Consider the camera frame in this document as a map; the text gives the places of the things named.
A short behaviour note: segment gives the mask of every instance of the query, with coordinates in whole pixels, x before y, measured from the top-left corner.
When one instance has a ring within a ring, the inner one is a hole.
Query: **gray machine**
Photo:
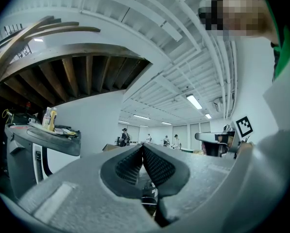
[[[142,165],[158,189],[155,220],[135,186]],[[289,182],[286,131],[236,161],[150,144],[126,146],[69,164],[30,189],[19,206],[2,198],[32,231],[242,232],[269,215]]]
[[[80,158],[81,134],[56,136],[30,125],[7,124],[7,164],[17,199],[31,187]]]
[[[233,141],[230,148],[227,147],[227,143],[220,143],[217,140],[217,137],[219,135],[233,137]],[[194,138],[202,142],[214,144],[214,146],[218,149],[217,154],[215,156],[224,158],[234,158],[235,154],[237,154],[238,149],[240,148],[243,142],[240,141],[239,134],[236,131],[233,122],[231,123],[231,125],[225,125],[222,133],[196,133]]]

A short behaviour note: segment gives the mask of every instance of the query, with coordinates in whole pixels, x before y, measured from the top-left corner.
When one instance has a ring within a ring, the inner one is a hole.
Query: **cardboard box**
[[[106,146],[102,149],[103,151],[111,151],[116,148],[120,148],[119,146],[116,145],[111,145],[111,144],[106,144]]]

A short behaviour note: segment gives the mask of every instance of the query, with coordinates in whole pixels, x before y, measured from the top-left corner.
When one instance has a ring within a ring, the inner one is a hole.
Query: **cable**
[[[3,111],[3,113],[2,113],[2,115],[1,115],[2,118],[6,118],[7,115],[9,116],[7,121],[5,122],[5,124],[7,124],[9,119],[10,119],[10,114],[9,113],[10,113],[9,109],[5,109]]]

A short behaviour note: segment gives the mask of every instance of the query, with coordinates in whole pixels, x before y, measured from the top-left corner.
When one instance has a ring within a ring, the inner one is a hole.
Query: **white wall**
[[[220,119],[210,120],[209,123],[211,125],[211,132],[212,133],[221,133],[221,132],[223,132],[223,127],[226,124],[230,124],[231,120],[220,118]]]
[[[81,131],[81,157],[115,143],[123,93],[110,92],[57,106],[55,123]]]
[[[174,126],[173,127],[173,136],[174,135],[178,135],[178,138],[180,140],[180,143],[182,144],[182,147],[187,149],[188,148],[188,136],[190,136],[190,134],[188,135],[188,126],[187,125],[183,125],[183,126]]]
[[[162,126],[162,127],[150,127],[148,128],[148,133],[152,137],[152,143],[158,144],[158,145],[163,145],[163,139],[167,135],[170,144],[172,144],[173,140],[173,127],[172,126]]]
[[[139,128],[139,135],[138,135],[138,142],[145,142],[149,133],[149,128],[147,127],[140,127]]]
[[[239,90],[232,120],[248,116],[254,130],[250,141],[256,144],[278,130],[262,96],[272,85],[273,49],[270,42],[263,38],[242,39],[237,42],[237,48]]]

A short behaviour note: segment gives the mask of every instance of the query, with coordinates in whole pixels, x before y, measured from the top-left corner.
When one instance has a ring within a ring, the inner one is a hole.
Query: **ceiling light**
[[[150,120],[150,118],[147,118],[147,117],[143,117],[143,116],[138,116],[138,115],[133,115],[134,117],[139,117],[139,118],[142,118],[142,119],[146,119],[146,120]]]
[[[198,109],[202,109],[202,106],[199,104],[199,102],[195,99],[195,97],[192,94],[189,94],[186,96],[186,98]]]

